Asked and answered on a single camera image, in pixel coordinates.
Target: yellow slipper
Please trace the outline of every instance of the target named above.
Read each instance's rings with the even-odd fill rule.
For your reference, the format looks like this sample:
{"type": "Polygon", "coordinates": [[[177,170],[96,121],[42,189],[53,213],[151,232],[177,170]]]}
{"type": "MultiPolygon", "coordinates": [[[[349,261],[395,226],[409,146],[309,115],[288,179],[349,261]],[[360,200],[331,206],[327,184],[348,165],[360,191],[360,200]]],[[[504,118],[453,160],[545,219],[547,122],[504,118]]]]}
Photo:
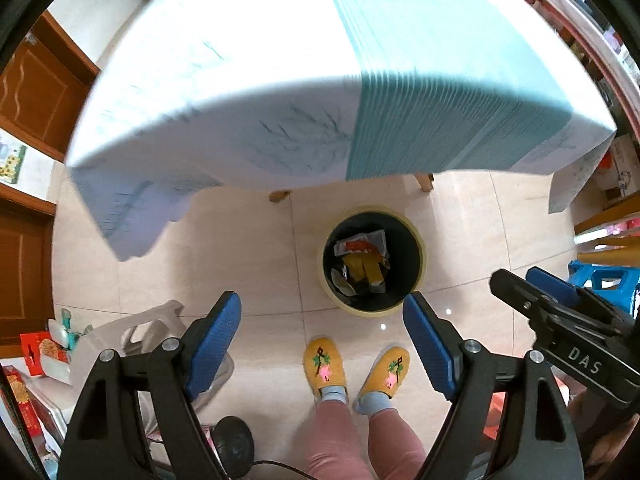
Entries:
{"type": "Polygon", "coordinates": [[[353,401],[353,409],[363,413],[360,399],[369,392],[382,392],[392,399],[409,371],[409,352],[401,346],[385,348],[373,363],[371,371],[353,401]]]}
{"type": "Polygon", "coordinates": [[[343,386],[346,390],[342,357],[332,339],[318,337],[310,341],[306,346],[303,365],[306,379],[316,397],[320,396],[320,388],[325,386],[343,386]]]}

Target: pants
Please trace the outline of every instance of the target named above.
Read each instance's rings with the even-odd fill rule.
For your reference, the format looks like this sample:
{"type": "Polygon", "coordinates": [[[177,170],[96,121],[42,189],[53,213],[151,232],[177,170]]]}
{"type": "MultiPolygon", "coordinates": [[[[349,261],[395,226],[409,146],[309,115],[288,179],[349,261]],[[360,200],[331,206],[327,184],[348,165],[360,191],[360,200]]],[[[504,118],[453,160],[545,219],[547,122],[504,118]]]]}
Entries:
{"type": "MultiPolygon", "coordinates": [[[[369,459],[380,480],[414,480],[426,456],[398,410],[382,410],[369,419],[369,459]]],[[[318,480],[373,480],[360,457],[351,413],[340,400],[325,400],[316,407],[306,463],[308,473],[318,480]]]]}

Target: trash can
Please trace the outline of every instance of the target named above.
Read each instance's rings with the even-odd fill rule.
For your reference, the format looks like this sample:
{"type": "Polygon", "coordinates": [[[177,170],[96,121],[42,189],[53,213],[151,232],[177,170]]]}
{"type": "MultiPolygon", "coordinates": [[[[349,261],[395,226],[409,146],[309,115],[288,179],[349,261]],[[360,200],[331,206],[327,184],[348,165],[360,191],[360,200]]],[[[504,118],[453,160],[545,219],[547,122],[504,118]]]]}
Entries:
{"type": "Polygon", "coordinates": [[[402,304],[415,290],[424,271],[424,243],[417,229],[401,214],[391,210],[360,210],[336,225],[325,241],[321,254],[321,281],[329,297],[343,309],[363,317],[384,316],[402,304]],[[359,233],[383,229],[390,269],[385,276],[386,291],[346,296],[334,285],[331,269],[342,265],[334,255],[334,245],[359,233]]]}

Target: screw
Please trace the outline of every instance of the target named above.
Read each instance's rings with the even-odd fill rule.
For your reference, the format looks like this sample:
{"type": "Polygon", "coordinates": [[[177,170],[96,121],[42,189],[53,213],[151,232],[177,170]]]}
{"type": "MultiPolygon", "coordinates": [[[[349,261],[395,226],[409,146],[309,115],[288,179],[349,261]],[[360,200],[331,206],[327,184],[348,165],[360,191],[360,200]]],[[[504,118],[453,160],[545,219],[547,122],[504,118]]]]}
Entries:
{"type": "Polygon", "coordinates": [[[545,357],[542,355],[542,352],[538,350],[532,350],[529,352],[529,359],[531,359],[535,363],[541,363],[545,360],[545,357]]]}
{"type": "Polygon", "coordinates": [[[115,355],[116,352],[114,352],[111,348],[107,348],[106,350],[100,352],[100,355],[98,357],[103,363],[108,363],[114,358],[115,355]]]}
{"type": "Polygon", "coordinates": [[[162,350],[167,350],[170,352],[171,350],[175,350],[180,345],[180,340],[175,337],[169,337],[162,341],[162,350]]]}
{"type": "Polygon", "coordinates": [[[475,339],[467,339],[465,341],[465,348],[469,350],[472,354],[477,354],[482,347],[480,343],[475,339]]]}

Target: picture on wall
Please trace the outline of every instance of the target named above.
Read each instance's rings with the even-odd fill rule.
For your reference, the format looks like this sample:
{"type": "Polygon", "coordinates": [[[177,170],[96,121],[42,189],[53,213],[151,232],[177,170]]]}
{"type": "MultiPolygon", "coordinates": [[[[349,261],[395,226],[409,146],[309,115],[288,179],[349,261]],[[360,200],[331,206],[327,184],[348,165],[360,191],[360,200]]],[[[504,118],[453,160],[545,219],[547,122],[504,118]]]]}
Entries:
{"type": "Polygon", "coordinates": [[[17,184],[27,147],[11,136],[0,135],[0,182],[17,184]]]}

